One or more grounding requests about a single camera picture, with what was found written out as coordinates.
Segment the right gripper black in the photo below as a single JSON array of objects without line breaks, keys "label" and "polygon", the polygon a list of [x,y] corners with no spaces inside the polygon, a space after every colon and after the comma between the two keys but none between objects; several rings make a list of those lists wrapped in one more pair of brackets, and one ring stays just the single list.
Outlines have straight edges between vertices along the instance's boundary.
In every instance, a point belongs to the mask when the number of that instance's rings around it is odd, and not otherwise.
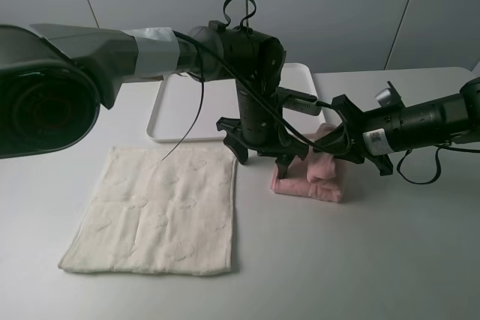
[{"label": "right gripper black", "polygon": [[393,174],[393,164],[388,155],[373,155],[368,150],[362,130],[365,114],[346,95],[335,97],[331,104],[318,100],[316,105],[336,112],[342,123],[313,142],[311,148],[314,152],[331,154],[354,164],[369,160],[378,168],[381,176]]}]

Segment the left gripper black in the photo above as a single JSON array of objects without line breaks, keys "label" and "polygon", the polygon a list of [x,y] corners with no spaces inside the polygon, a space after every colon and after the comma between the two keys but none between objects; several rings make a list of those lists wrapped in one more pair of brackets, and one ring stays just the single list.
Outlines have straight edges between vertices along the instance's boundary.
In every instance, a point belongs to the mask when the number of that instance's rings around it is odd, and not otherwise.
[{"label": "left gripper black", "polygon": [[222,117],[216,123],[217,130],[226,132],[223,143],[242,165],[250,150],[277,158],[277,178],[284,179],[294,158],[306,158],[308,146],[289,135],[239,81],[235,83],[239,117]]}]

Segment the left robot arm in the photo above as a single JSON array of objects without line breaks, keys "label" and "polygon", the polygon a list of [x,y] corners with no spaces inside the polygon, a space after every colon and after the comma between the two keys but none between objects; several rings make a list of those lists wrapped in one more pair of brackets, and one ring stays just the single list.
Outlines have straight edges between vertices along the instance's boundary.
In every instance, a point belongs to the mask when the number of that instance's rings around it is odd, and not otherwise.
[{"label": "left robot arm", "polygon": [[273,157],[284,177],[308,145],[282,116],[294,91],[279,89],[280,41],[251,28],[212,21],[185,35],[162,28],[128,34],[111,29],[36,24],[1,27],[1,157],[71,147],[113,107],[124,82],[187,73],[205,83],[234,79],[239,118],[221,118],[224,144],[241,163],[249,151]]}]

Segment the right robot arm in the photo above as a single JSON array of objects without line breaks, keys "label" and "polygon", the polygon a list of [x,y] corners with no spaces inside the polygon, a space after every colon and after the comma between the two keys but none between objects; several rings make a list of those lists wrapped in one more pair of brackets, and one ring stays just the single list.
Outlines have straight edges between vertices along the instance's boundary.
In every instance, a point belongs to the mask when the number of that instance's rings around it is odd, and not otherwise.
[{"label": "right robot arm", "polygon": [[405,106],[393,85],[381,91],[379,108],[362,111],[347,96],[333,99],[329,108],[341,118],[332,132],[315,141],[315,152],[361,164],[371,161],[381,176],[401,170],[389,159],[393,153],[409,155],[417,148],[464,151],[479,141],[479,80],[467,82],[457,94]]}]

